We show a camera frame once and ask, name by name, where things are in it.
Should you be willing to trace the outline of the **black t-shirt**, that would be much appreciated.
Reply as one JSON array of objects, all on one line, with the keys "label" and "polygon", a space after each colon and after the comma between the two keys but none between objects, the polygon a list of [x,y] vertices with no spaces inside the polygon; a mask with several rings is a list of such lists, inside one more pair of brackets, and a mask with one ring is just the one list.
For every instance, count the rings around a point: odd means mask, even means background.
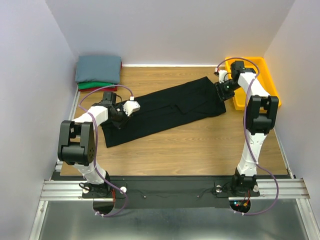
[{"label": "black t-shirt", "polygon": [[110,121],[101,125],[106,147],[118,146],[161,131],[226,112],[208,77],[137,97],[140,109],[120,129]]}]

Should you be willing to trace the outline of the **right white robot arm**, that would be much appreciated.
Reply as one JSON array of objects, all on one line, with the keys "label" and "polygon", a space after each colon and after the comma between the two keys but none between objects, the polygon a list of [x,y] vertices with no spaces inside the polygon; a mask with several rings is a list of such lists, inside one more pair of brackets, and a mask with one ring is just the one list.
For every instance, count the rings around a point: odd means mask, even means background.
[{"label": "right white robot arm", "polygon": [[230,57],[224,60],[234,60],[228,72],[217,66],[214,74],[218,96],[222,102],[235,96],[239,88],[245,92],[243,131],[245,143],[235,173],[232,176],[230,189],[233,193],[246,193],[257,190],[257,169],[263,143],[276,123],[279,98],[268,93],[258,80],[259,67],[251,60],[243,57]]}]

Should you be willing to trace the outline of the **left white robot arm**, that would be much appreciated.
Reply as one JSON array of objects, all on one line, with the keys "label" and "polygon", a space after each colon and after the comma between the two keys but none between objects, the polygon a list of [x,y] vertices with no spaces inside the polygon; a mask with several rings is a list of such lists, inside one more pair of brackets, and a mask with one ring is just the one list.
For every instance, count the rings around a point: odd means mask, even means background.
[{"label": "left white robot arm", "polygon": [[127,123],[132,114],[140,110],[133,96],[124,103],[116,103],[117,94],[105,92],[102,100],[93,104],[84,114],[60,124],[57,156],[62,162],[77,169],[86,182],[80,183],[82,195],[86,198],[106,198],[113,194],[108,172],[102,169],[97,155],[96,131],[106,121],[118,129]]}]

